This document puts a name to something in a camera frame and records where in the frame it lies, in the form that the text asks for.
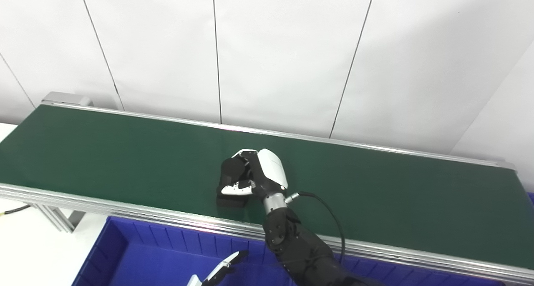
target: black object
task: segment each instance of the black object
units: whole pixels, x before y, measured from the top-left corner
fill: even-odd
[[[221,164],[221,178],[217,186],[217,206],[242,208],[248,201],[247,195],[223,195],[221,190],[227,185],[233,185],[239,181],[239,188],[246,182],[248,170],[242,158],[235,157],[223,161]]]
[[[16,208],[16,209],[13,209],[13,210],[8,210],[6,212],[1,212],[0,215],[12,214],[12,213],[15,213],[15,212],[19,212],[19,211],[25,210],[27,208],[30,208],[30,205],[22,206],[20,208]]]

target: robotic hand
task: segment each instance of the robotic hand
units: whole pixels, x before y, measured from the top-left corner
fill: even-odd
[[[265,242],[298,286],[383,286],[355,276],[317,235],[288,208],[298,195],[284,197],[287,180],[280,159],[268,149],[242,149],[221,165],[218,206],[243,207],[251,195],[263,202]]]
[[[248,251],[238,251],[230,256],[226,257],[221,261],[217,266],[212,270],[212,272],[204,279],[200,281],[197,275],[192,275],[187,283],[187,286],[216,286],[218,285],[224,277],[233,272],[234,264],[240,263],[241,260],[248,255]]]

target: blue plastic bin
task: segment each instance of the blue plastic bin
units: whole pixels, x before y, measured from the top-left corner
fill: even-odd
[[[221,286],[291,286],[262,241],[229,237],[156,223],[109,217],[74,286],[185,286],[201,280],[232,252],[248,257]],[[499,286],[500,282],[347,256],[355,274],[387,286]]]

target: white wall panel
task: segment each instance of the white wall panel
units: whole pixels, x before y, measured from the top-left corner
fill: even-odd
[[[223,123],[328,137],[370,0],[215,0]]]
[[[0,123],[19,124],[34,110],[0,56]]]
[[[0,52],[34,104],[60,91],[119,106],[82,0],[0,0],[0,31]]]
[[[449,153],[534,39],[534,0],[373,0],[332,138]]]
[[[534,192],[534,43],[511,70],[452,154],[505,159]]]
[[[213,0],[86,0],[124,108],[219,121]]]

